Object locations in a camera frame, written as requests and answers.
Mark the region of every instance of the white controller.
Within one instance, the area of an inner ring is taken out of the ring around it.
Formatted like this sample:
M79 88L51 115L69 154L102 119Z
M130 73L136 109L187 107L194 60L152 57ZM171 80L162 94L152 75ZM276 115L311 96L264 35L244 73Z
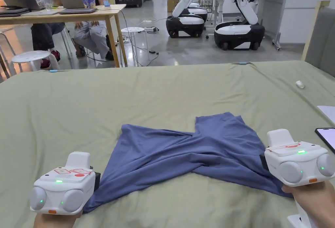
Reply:
M319 183L335 176L335 161L316 144L295 142L285 129L267 133L269 147L264 156L269 172L283 184L296 187ZM313 220L296 202L299 215L288 216L291 227L315 228Z
M95 190L96 174L90 169L90 154L73 152L66 166L45 173L30 194L30 210L38 213L79 213Z

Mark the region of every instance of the gray floor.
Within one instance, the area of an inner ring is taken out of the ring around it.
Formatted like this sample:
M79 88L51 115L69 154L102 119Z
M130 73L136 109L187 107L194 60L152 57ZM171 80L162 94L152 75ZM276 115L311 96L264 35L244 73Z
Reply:
M164 65L190 65L190 64L208 64L208 63L231 63L238 61L285 61L285 60L299 60L303 52L303 45L284 46L279 52L272 46L270 39L264 39L261 47L257 51L223 51L219 49L211 36L209 39L205 38L206 33L211 33L210 30L204 31L200 38L177 38L171 39L168 36L165 27L165 18L167 18L167 0L151 0L146 1L141 8L126 8L123 10L127 20L127 26L150 27L155 26L159 28L157 34L148 34L149 49L159 52L159 55L150 54L150 59L146 50L138 49L138 62L142 65L148 65L150 60L157 57L150 63L150 66L164 66ZM121 27L126 27L126 22L120 14ZM144 22L143 20L152 20L156 22ZM70 35L73 34L73 23L67 23L67 28L70 30ZM6 31L5 34L9 38L16 54L32 50L30 25L23 25L15 27L13 30ZM87 68L110 68L114 67L114 62L94 61L93 59L83 57L76 58L75 49L71 44L72 55L68 58L64 43L60 34L54 35L54 42L56 49L61 53L61 61L59 62L61 69L87 69ZM146 48L144 35L138 34L136 36L136 43L139 48ZM3 36L0 36L0 46L5 53L6 59L9 61L12 75L14 69L16 73L20 70L17 64L12 65L10 60L12 53L8 47ZM131 44L125 44L127 60L129 66L135 66ZM100 60L99 55L95 55L97 60ZM30 64L23 65L23 71L31 71ZM3 70L0 70L0 82L6 79Z

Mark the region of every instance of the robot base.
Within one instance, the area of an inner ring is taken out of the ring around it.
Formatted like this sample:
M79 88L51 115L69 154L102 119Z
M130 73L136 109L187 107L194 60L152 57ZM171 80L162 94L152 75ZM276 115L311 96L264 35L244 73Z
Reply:
M169 16L166 20L167 32L171 38L177 38L180 31L184 32L185 36L200 37L204 31L204 24L205 21L194 14L181 15L178 18Z
M288 216L289 228L308 228L303 224L300 215Z
M223 50L252 49L261 45L265 28L259 24L241 25L240 21L217 25L214 31L215 44Z

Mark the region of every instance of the hand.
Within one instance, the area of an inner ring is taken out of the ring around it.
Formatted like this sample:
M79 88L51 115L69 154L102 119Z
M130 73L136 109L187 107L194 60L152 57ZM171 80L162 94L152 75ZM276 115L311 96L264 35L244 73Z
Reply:
M82 27L83 27L84 25L83 25L83 22L76 22L75 24L74 24L74 29L81 29Z
M76 215L51 215L36 214L33 228L72 228L77 218L80 218L82 211Z
M92 23L92 26L98 26L99 25L99 21L98 20L94 20L91 23Z
M318 224L318 227L335 227L335 190L329 181L298 187L284 185L282 190L292 193L298 204Z

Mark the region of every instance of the gray pants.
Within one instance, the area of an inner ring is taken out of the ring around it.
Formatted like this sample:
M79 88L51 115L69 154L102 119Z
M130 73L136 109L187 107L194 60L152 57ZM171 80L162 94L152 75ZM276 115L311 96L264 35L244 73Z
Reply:
M52 36L63 31L64 27L65 23L33 24L30 29L34 51L47 51L48 49L54 48L55 45Z
M100 54L104 59L109 51L106 43L106 22L100 20L98 26L92 26L90 21L83 21L83 27L74 30L73 40L83 47Z

